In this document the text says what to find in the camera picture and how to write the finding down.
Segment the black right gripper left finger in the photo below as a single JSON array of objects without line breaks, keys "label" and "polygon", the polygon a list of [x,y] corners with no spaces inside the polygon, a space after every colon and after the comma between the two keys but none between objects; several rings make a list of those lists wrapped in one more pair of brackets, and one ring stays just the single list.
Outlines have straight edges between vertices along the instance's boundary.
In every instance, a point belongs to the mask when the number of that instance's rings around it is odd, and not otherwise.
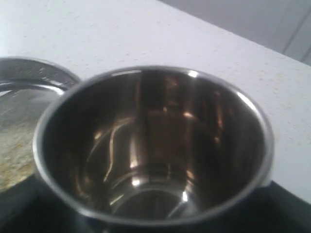
[{"label": "black right gripper left finger", "polygon": [[91,233],[86,220],[50,196],[32,175],[0,193],[2,233]]}]

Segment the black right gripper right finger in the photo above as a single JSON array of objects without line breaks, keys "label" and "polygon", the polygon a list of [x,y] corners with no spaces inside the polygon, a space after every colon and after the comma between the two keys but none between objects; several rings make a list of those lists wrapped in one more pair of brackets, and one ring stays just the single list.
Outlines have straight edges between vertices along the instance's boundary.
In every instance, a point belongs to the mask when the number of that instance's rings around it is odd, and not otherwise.
[{"label": "black right gripper right finger", "polygon": [[257,189],[207,233],[309,233],[311,205],[275,182]]}]

